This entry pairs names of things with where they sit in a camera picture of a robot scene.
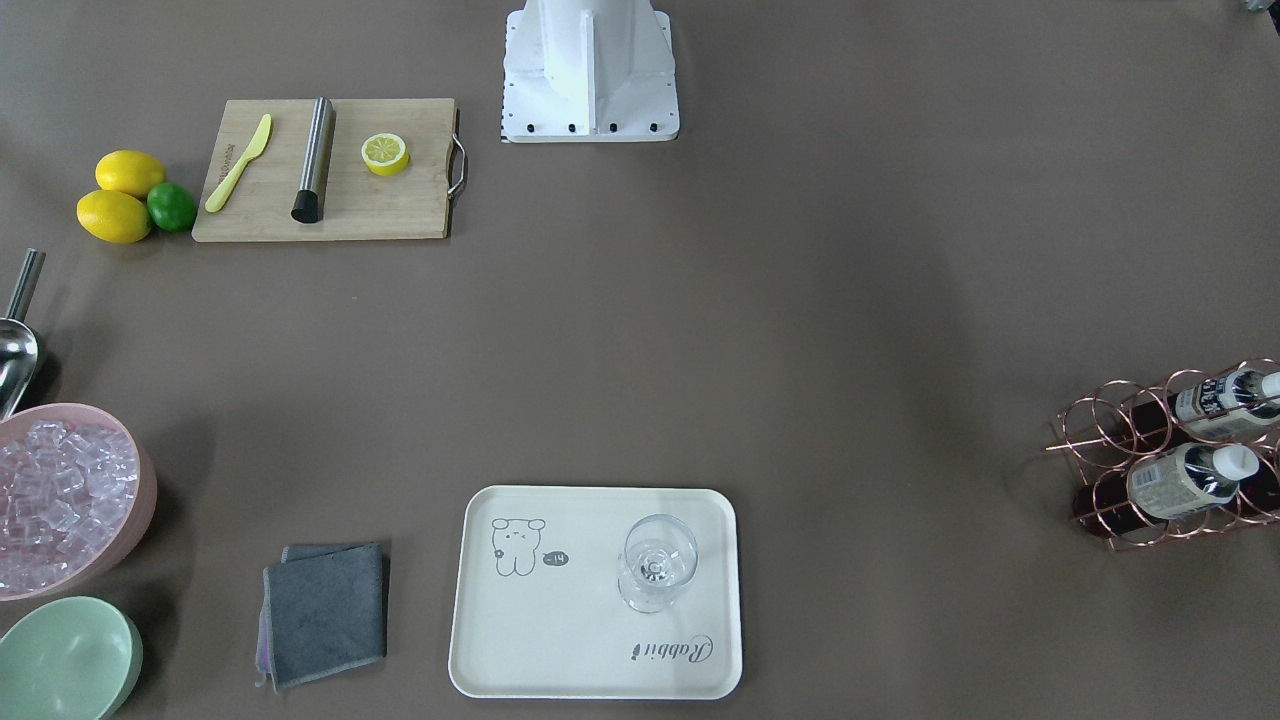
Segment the green lime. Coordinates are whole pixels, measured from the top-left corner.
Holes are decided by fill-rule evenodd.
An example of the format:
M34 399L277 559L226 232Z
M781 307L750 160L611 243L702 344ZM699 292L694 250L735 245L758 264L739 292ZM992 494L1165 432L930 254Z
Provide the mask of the green lime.
M146 195L145 205L151 223L172 233L189 232L198 215L196 199L182 186L163 182Z

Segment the cream rabbit tray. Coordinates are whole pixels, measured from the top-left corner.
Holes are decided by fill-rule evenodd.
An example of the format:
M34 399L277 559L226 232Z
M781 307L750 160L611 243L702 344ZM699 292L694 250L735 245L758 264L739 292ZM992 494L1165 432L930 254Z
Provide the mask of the cream rabbit tray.
M650 514L700 561L657 614L620 597L620 553ZM449 674L474 698L721 700L742 676L737 518L713 489L490 486L463 516Z

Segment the clear wine glass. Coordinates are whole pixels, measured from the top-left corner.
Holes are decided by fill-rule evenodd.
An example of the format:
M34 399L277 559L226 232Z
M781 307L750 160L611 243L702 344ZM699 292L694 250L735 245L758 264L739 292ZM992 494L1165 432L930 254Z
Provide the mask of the clear wine glass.
M650 514L635 521L620 553L617 587L632 611L662 612L691 584L700 548L692 529L669 514Z

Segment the grey folded cloth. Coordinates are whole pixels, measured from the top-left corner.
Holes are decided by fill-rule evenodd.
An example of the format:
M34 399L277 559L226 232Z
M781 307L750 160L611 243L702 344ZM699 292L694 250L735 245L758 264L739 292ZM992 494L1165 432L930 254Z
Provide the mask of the grey folded cloth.
M381 544L288 544L262 570L255 662L276 693L387 656Z

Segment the half lemon slice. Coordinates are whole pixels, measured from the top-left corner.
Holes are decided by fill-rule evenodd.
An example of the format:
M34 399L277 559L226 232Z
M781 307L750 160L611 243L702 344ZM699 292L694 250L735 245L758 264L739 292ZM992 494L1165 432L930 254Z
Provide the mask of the half lemon slice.
M381 132L369 136L360 147L366 169L380 177L397 176L410 164L410 147L398 135Z

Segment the steel cylinder muddler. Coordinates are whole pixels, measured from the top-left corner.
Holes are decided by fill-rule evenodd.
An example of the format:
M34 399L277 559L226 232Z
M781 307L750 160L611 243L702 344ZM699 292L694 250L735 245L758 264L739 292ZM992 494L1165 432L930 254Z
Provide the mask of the steel cylinder muddler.
M316 224L323 219L335 123L337 110L333 101L329 97L317 97L305 145L300 184L291 209L292 219L300 224Z

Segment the copper wire bottle basket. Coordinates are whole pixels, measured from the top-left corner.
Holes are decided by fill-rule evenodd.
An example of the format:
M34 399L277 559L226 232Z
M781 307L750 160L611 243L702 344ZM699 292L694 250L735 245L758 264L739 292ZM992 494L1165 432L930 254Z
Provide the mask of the copper wire bottle basket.
M1069 466L1075 471L1078 487L1075 493L1112 473L1128 470L1134 462L1162 454L1170 448L1140 447L1137 439L1117 432L1117 423L1128 415L1129 409L1142 401L1156 387L1172 392L1184 389L1197 382L1249 368L1261 372L1276 372L1277 360L1271 357L1251 357L1219 372L1183 369L1174 372L1166 379L1153 384L1134 380L1110 380L1091 393L1069 404L1060 414L1056 427L1056 441L1048 446L1050 452L1062 452ZM1263 470L1260 477L1248 480L1239 495L1226 506L1212 509L1199 516L1170 521L1155 530L1139 530L1120 538L1101 538L1085 532L1080 524L1071 520L1101 542L1112 552L1147 550L1161 544L1190 541L1199 537L1225 536L1235 530L1256 527L1277 525L1277 428L1248 442L1220 442L1206 445L1244 445L1260 456Z

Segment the yellow lemon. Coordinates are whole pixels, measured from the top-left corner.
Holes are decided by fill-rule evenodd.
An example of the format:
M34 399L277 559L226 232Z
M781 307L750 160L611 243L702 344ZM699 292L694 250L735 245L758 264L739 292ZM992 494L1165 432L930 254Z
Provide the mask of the yellow lemon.
M109 243L138 242L152 228L145 204L115 190L95 190L81 197L76 218L91 236Z
M166 168L147 152L118 149L99 159L93 177L101 190L146 199L152 188L166 182Z

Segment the steel ice scoop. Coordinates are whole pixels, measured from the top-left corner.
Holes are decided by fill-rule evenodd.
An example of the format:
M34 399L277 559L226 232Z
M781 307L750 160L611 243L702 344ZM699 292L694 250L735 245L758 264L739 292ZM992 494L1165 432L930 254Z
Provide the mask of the steel ice scoop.
M1 419L14 414L44 356L38 336L26 324L45 252L27 249L1 319Z

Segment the mint green bowl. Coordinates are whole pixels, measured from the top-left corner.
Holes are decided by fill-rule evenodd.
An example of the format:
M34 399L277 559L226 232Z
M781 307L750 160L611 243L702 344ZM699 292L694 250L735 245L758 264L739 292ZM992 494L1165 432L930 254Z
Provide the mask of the mint green bowl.
M87 596L56 600L3 637L3 719L110 719L140 676L136 624Z

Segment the bamboo cutting board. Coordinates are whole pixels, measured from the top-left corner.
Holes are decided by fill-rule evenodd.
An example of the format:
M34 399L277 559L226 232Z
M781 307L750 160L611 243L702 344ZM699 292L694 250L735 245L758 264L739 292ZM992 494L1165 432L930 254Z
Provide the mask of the bamboo cutting board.
M334 131L320 222L300 223L291 210L308 146L312 99L227 102L201 192L216 188L242 155L261 117L271 133L244 169L225 206L198 210L191 234L204 243L443 240L451 228L453 170L465 168L454 143L458 104L452 97L333 99ZM407 143L410 163L396 176L364 164L364 141L380 132Z

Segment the tea bottle dark liquid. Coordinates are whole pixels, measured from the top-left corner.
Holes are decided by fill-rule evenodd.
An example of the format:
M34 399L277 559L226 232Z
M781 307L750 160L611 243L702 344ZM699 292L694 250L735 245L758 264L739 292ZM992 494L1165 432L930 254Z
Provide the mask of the tea bottle dark liquid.
M1258 439L1277 428L1279 374L1242 368L1172 392L1156 387L1117 423L1140 447Z

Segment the pink bowl with ice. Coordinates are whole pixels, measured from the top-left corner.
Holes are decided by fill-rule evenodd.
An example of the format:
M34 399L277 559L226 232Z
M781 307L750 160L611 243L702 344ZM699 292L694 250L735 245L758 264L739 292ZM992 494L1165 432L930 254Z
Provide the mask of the pink bowl with ice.
M157 502L150 456L100 407L50 404L3 420L5 602L68 591L119 564Z

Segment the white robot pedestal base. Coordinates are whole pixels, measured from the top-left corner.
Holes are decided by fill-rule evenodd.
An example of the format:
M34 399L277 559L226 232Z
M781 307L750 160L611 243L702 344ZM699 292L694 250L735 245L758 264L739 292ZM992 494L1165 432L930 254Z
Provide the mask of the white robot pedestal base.
M502 141L678 137L672 26L652 3L527 1L504 28Z

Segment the yellow plastic knife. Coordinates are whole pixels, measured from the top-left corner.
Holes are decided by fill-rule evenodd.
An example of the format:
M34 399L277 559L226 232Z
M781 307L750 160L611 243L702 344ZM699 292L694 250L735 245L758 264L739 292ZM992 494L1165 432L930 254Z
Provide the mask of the yellow plastic knife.
M218 213L227 205L248 164L265 152L271 132L273 117L262 114L252 137L244 146L244 151L230 165L230 169L205 201L204 209L206 213Z

